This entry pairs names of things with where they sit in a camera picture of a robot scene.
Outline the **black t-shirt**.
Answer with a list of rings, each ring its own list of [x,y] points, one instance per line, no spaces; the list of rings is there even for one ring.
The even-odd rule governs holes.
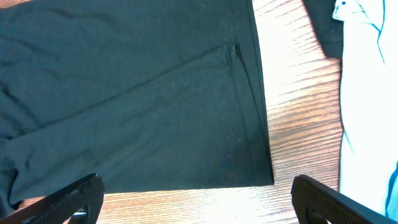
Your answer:
[[[1,216],[90,173],[111,193],[273,184],[251,1],[1,9]]]

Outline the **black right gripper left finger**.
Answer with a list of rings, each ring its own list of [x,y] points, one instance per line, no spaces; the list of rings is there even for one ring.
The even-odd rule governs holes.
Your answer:
[[[104,183],[95,173],[1,219],[1,224],[96,224],[104,200]]]

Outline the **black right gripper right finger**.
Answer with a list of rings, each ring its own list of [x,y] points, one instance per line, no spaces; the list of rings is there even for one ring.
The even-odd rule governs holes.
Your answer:
[[[294,178],[291,196],[300,224],[397,224],[307,175]]]

